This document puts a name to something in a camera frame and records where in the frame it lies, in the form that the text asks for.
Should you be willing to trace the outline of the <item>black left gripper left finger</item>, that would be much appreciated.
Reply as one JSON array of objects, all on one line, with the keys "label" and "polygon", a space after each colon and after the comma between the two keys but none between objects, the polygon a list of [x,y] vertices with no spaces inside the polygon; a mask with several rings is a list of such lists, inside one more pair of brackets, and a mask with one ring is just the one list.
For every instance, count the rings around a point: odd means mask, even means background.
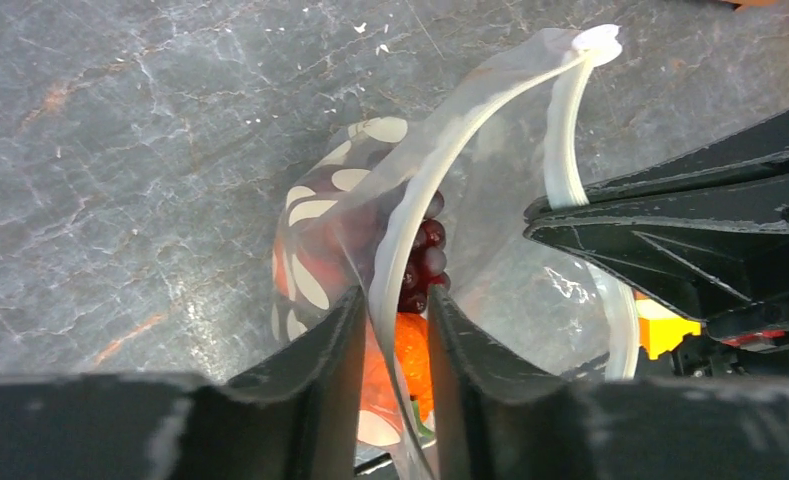
[{"label": "black left gripper left finger", "polygon": [[215,384],[190,373],[0,376],[0,479],[350,479],[365,300]]}]

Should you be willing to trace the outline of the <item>pink toy peach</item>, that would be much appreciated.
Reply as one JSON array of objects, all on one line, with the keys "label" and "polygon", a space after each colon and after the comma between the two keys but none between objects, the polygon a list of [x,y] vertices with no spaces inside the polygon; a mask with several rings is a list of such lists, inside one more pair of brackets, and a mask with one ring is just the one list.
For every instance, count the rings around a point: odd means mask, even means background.
[{"label": "pink toy peach", "polygon": [[276,290],[308,309],[328,310],[358,282],[331,226],[279,228],[272,254]]}]

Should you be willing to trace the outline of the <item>clear dotted zip top bag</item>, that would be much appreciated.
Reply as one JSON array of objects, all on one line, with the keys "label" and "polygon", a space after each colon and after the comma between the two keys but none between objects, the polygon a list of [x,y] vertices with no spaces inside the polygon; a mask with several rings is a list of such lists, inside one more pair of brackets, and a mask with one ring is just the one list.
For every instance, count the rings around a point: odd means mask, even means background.
[{"label": "clear dotted zip top bag", "polygon": [[[445,198],[446,272],[452,299],[472,320],[511,328],[524,357],[561,374],[601,358],[609,380],[634,376],[639,326],[630,289],[601,269],[542,249],[528,255],[523,213],[588,203],[575,149],[577,116],[592,73],[622,51],[619,27],[546,28],[472,70],[427,118],[376,117],[343,128],[330,152],[287,192],[279,228],[331,226],[369,302],[368,327],[383,354],[405,437],[380,447],[400,479],[437,469],[407,406],[396,358],[401,282],[436,191]],[[291,342],[325,311],[274,286],[271,326]]]}]

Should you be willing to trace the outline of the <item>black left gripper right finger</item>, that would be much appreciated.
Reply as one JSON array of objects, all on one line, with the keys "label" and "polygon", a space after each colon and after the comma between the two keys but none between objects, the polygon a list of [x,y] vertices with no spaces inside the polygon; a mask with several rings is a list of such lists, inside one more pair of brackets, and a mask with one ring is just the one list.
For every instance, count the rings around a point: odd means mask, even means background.
[{"label": "black left gripper right finger", "polygon": [[789,380],[567,381],[428,302],[442,479],[789,479]]}]

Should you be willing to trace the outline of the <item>orange toy pumpkin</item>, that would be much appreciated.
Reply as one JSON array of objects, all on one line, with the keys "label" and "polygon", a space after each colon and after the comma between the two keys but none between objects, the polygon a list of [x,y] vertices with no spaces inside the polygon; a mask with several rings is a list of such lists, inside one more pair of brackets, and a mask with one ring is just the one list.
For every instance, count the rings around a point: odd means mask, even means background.
[{"label": "orange toy pumpkin", "polygon": [[[428,351],[427,320],[413,313],[398,313],[396,358],[409,395],[407,406],[419,415],[420,433],[434,429],[433,387]],[[371,446],[386,447],[405,437],[406,417],[400,413],[398,395],[373,331],[366,333],[363,378],[359,405],[357,439]]]}]

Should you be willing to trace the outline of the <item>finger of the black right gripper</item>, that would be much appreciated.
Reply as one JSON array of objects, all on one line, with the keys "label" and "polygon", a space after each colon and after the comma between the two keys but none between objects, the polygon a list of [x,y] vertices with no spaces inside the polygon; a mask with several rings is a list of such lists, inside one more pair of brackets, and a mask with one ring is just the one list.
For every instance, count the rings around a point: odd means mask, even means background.
[{"label": "finger of the black right gripper", "polygon": [[539,213],[524,235],[702,323],[721,343],[789,349],[789,174]]},{"label": "finger of the black right gripper", "polygon": [[789,222],[789,110],[653,167],[593,184],[529,222]]}]

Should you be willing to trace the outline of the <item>dark purple grape bunch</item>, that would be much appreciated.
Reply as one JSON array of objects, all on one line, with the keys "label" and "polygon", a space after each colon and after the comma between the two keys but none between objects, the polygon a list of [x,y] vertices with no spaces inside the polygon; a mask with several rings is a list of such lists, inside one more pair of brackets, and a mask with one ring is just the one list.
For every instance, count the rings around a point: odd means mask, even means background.
[{"label": "dark purple grape bunch", "polygon": [[409,260],[403,274],[397,310],[422,314],[426,310],[429,288],[440,285],[449,289],[451,279],[446,272],[446,228],[439,220],[445,198],[436,191],[412,242]]}]

